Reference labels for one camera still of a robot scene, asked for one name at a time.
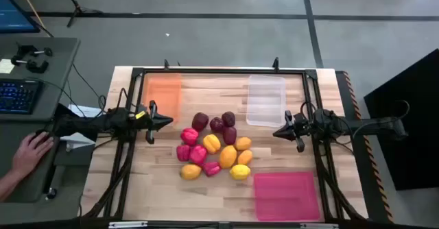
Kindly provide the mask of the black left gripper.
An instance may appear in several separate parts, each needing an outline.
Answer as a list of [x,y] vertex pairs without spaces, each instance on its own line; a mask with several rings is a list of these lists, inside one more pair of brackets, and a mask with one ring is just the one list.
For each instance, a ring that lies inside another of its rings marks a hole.
[[161,114],[156,115],[157,113],[157,105],[154,100],[151,100],[148,105],[140,104],[137,107],[137,113],[145,111],[146,114],[140,119],[136,119],[137,126],[140,130],[146,129],[145,140],[149,144],[154,144],[154,130],[155,130],[155,120],[159,120],[162,123],[159,123],[156,127],[157,131],[160,131],[165,126],[171,125],[174,120],[172,117],[164,116]]

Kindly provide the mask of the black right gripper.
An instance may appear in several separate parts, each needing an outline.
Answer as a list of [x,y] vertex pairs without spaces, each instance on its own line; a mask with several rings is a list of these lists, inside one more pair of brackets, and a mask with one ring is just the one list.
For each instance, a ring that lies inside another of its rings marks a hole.
[[285,121],[286,124],[273,133],[273,136],[283,138],[288,141],[295,141],[297,144],[297,151],[304,152],[305,143],[301,137],[310,135],[311,126],[309,125],[309,120],[301,112],[292,114],[289,110],[287,110],[285,112]]

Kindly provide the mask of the red bell pepper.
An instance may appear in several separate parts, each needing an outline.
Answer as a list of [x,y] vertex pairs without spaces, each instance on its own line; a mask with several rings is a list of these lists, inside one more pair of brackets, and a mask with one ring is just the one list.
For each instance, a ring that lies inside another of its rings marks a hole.
[[208,152],[205,147],[196,145],[189,154],[189,161],[196,165],[203,165],[207,154]]
[[222,170],[218,162],[206,162],[203,164],[202,169],[208,177],[214,176]]
[[190,153],[191,153],[191,147],[188,145],[179,145],[176,148],[177,158],[181,162],[189,161]]
[[198,131],[193,128],[185,128],[180,134],[183,143],[189,146],[195,146],[197,144],[198,136]]

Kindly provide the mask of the dark red apple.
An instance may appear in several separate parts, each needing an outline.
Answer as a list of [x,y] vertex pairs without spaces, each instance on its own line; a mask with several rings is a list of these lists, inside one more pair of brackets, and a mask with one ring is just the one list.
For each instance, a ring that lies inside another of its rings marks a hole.
[[235,114],[227,111],[222,115],[222,121],[226,127],[233,127],[235,125]]
[[233,145],[237,138],[237,130],[234,127],[225,127],[223,130],[223,139],[225,144]]
[[224,122],[219,117],[214,117],[209,123],[212,132],[223,132]]
[[197,132],[201,132],[207,126],[208,122],[209,116],[203,112],[198,112],[195,114],[191,126]]

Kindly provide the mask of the yellow bell pepper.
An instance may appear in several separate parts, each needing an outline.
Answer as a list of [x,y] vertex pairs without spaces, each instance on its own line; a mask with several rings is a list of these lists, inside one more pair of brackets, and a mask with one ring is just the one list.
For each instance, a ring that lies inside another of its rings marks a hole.
[[202,142],[209,154],[215,154],[221,148],[220,140],[214,134],[206,135]]

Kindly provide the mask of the bright yellow lemon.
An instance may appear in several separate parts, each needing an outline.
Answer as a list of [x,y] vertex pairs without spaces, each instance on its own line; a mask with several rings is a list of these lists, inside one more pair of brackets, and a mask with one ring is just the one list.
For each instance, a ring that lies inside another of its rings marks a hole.
[[230,175],[234,180],[245,180],[251,174],[247,165],[235,165],[230,169]]

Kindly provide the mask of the orange translucent plastic bin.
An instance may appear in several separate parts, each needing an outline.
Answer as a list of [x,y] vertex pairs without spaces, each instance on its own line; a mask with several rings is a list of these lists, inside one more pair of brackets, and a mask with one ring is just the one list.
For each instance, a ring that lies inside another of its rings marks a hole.
[[182,76],[179,73],[148,73],[145,75],[142,102],[148,106],[154,100],[158,113],[174,119],[180,119],[182,98]]

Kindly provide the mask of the clear plastic bin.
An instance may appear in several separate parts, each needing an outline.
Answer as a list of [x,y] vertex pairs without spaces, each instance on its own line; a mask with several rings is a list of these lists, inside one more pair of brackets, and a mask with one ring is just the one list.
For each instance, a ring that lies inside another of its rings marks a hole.
[[246,122],[279,128],[284,125],[286,81],[283,77],[251,75],[248,78]]

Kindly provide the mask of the pink translucent plastic bin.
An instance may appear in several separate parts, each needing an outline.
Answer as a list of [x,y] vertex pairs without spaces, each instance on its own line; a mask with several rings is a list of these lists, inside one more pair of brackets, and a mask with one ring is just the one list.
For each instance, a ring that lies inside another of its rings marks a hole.
[[318,196],[310,171],[257,173],[253,178],[259,221],[318,221]]

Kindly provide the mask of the grey desk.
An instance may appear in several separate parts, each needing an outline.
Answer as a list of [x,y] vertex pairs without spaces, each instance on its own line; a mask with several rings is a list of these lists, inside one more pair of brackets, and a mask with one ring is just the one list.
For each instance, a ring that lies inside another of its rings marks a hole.
[[[53,56],[38,55],[38,66],[45,60],[49,63],[47,70],[41,74],[28,71],[23,64],[14,67],[10,73],[0,73],[0,79],[45,81],[31,114],[0,114],[0,178],[10,169],[13,155],[25,136],[43,128],[52,130],[62,93],[59,88],[64,88],[66,84],[80,41],[77,38],[0,37],[0,59],[12,58],[18,51],[18,44],[33,45],[41,51],[48,47],[53,51]],[[5,202],[33,203],[43,196],[59,143],[58,138],[54,140],[51,150],[41,158],[35,170],[17,185]]]

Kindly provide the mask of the black cabinet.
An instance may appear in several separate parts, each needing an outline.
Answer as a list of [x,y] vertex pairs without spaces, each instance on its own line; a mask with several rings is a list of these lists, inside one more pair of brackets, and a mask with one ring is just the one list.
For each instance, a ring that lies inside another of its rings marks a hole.
[[408,136],[379,135],[395,189],[439,188],[439,49],[364,97],[372,118],[400,117]]

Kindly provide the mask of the person's hand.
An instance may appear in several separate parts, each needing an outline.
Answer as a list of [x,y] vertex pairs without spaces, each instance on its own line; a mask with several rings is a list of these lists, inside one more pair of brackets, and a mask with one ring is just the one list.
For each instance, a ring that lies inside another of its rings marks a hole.
[[12,169],[18,171],[23,178],[30,174],[41,158],[53,147],[54,138],[51,136],[44,143],[37,145],[36,143],[44,137],[44,134],[33,139],[35,133],[26,136],[20,143],[13,159]]

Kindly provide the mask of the black computer monitor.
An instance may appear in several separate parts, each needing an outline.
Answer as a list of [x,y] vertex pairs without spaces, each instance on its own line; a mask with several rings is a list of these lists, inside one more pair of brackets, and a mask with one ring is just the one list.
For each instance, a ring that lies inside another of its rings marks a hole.
[[0,0],[0,34],[39,33],[36,22],[14,0]]

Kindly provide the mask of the black aluminium table frame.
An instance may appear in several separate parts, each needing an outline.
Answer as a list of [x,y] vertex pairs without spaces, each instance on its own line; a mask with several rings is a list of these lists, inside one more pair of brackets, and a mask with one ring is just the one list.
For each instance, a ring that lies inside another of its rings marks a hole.
[[[177,123],[166,126],[155,136],[155,144],[145,141],[145,133],[137,134],[134,157],[128,180],[123,219],[163,221],[256,221],[253,176],[255,173],[311,171],[315,182],[317,202],[323,221],[321,196],[316,173],[311,139],[304,138],[303,153],[298,153],[296,144],[285,139],[274,138],[272,133],[280,127],[260,127],[246,123],[249,73],[231,73],[237,67],[220,73],[181,75],[182,90]],[[352,97],[348,88],[342,93],[341,82],[334,69],[309,69],[315,71],[323,108],[335,114],[347,115],[352,108]],[[210,117],[233,111],[237,117],[238,137],[252,139],[254,159],[250,162],[252,176],[247,180],[233,180],[229,169],[212,178],[202,174],[196,180],[183,180],[179,171],[183,166],[176,158],[176,146],[180,131],[191,125],[195,113],[204,112]],[[91,166],[81,198],[82,215],[85,216],[109,185],[117,143],[107,143],[93,153]],[[355,157],[341,145],[331,144],[335,174],[340,190],[353,208],[363,217],[369,216],[361,187]]]

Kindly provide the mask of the silver metal bracket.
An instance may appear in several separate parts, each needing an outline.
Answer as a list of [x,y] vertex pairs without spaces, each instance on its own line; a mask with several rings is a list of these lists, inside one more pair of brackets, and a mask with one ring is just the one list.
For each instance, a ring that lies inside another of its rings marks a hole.
[[302,223],[300,229],[340,229],[338,224]]
[[114,221],[109,223],[108,229],[135,229],[147,226],[148,221]]

